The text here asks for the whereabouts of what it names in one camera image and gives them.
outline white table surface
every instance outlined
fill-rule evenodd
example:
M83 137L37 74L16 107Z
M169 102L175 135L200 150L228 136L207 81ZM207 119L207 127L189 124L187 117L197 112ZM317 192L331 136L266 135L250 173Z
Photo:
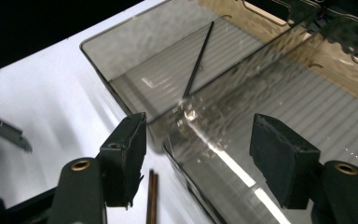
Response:
M7 207L54 188L67 162L97 155L125 113L79 45L161 2L145 0L0 69L0 118L22 129L34 149L25 154L0 138L0 197ZM109 208L109 223L145 223L149 169L159 174L158 223L211 222L179 183L168 158L148 147L133 208Z

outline black stick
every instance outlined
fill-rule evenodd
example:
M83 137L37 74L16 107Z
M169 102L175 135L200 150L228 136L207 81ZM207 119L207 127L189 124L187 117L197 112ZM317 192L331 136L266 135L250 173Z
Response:
M191 86L193 85L194 77L196 77L197 71L199 70L200 62L201 62L202 55L203 55L203 51L205 51L206 44L208 43L209 36L211 35L213 26L214 26L214 21L211 23L211 26L209 27L208 34L205 37L204 43L202 45L202 49L201 49L200 54L199 54L199 58L197 59L196 65L194 66L193 72L191 73L191 77L187 82L186 90L185 90L185 93L183 94L182 99L187 98L187 96L188 96L188 94L190 92Z

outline black background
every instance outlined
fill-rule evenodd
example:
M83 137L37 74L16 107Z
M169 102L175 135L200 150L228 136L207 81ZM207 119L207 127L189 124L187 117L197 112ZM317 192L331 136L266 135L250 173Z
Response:
M139 2L141 0L0 0L0 68Z

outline transparent plastic bin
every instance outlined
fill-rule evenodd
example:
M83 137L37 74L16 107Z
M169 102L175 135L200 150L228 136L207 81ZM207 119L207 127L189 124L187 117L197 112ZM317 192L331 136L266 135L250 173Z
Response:
M316 4L271 2L280 6L278 17L242 1L167 1L91 37L81 49L126 113L146 112L148 123L157 125L148 126L149 140L159 147L168 130L158 119L183 101L212 21L190 94L257 50L266 55L259 62L266 66L309 36L305 27Z
M275 63L249 68L264 57L231 67L160 118L171 124L163 148L173 167L216 223L311 223L312 201L280 208L249 155L255 113L319 148L322 164L358 166L358 19L339 17Z

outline wooden stick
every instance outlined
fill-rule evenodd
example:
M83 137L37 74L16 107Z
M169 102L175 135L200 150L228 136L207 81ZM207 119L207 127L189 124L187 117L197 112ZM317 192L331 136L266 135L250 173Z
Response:
M149 172L149 190L147 196L146 224L156 224L157 220L158 175Z

